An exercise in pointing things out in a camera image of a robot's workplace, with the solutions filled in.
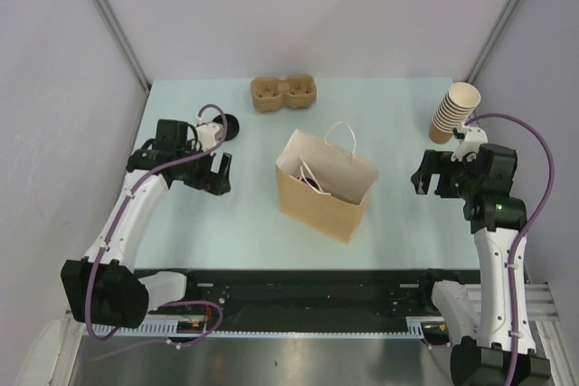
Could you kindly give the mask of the black coffee cup lid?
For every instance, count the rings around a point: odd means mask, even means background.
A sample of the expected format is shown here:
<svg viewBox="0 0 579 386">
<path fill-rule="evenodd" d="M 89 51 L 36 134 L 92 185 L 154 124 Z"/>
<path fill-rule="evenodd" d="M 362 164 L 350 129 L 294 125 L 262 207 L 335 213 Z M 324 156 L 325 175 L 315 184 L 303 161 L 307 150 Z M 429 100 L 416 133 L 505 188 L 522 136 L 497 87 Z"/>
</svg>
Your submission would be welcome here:
<svg viewBox="0 0 579 386">
<path fill-rule="evenodd" d="M 319 188 L 317 182 L 309 177 L 306 177 L 305 175 L 301 175 L 299 177 L 299 180 L 305 184 L 307 184 L 310 188 L 312 188 L 315 192 L 320 193 L 320 194 L 324 194 L 324 192 Z"/>
</svg>

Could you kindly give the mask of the brown paper bag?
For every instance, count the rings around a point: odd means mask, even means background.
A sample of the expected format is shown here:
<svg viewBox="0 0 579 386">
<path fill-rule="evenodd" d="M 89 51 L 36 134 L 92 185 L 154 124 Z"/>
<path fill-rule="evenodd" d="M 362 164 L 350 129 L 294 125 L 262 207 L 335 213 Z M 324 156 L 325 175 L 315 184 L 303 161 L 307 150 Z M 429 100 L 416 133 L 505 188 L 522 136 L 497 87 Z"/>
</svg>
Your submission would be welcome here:
<svg viewBox="0 0 579 386">
<path fill-rule="evenodd" d="M 295 129 L 276 159 L 281 211 L 329 237 L 348 243 L 360 226 L 371 189 L 379 172 L 374 164 L 356 154 L 356 134 L 350 130 L 352 147 L 346 150 L 328 140 L 338 121 L 323 137 Z M 315 192 L 299 177 L 315 180 L 324 192 Z"/>
</svg>

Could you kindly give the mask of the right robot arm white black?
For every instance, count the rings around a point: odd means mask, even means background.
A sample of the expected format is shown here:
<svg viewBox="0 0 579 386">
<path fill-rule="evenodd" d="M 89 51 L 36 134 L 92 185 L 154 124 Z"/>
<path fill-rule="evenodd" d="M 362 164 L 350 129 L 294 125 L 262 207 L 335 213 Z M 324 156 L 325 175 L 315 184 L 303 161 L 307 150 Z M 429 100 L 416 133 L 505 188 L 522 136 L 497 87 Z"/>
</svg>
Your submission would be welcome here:
<svg viewBox="0 0 579 386">
<path fill-rule="evenodd" d="M 479 308 L 455 280 L 437 280 L 417 292 L 421 310 L 441 314 L 448 327 L 455 385 L 545 385 L 551 379 L 550 362 L 537 355 L 527 318 L 527 208 L 510 194 L 516 170 L 515 150 L 482 144 L 464 157 L 427 150 L 411 177 L 419 195 L 438 175 L 436 195 L 464 201 L 478 253 Z"/>
</svg>

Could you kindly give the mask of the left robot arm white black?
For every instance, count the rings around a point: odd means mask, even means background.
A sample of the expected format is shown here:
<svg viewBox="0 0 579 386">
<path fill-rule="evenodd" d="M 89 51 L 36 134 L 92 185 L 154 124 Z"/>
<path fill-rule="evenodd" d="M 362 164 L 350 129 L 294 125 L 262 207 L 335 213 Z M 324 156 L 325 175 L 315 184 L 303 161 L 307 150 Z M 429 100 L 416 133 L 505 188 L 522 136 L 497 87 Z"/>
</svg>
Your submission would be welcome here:
<svg viewBox="0 0 579 386">
<path fill-rule="evenodd" d="M 218 171 L 216 148 L 240 130 L 238 119 L 218 116 L 195 124 L 160 119 L 149 138 L 128 159 L 121 194 L 99 237 L 84 256 L 65 261 L 61 279 L 73 317 L 86 325 L 136 328 L 145 316 L 170 304 L 194 311 L 199 290 L 180 272 L 159 271 L 139 278 L 135 262 L 150 219 L 170 187 L 187 187 L 219 196 L 230 192 L 232 157 L 225 153 Z"/>
</svg>

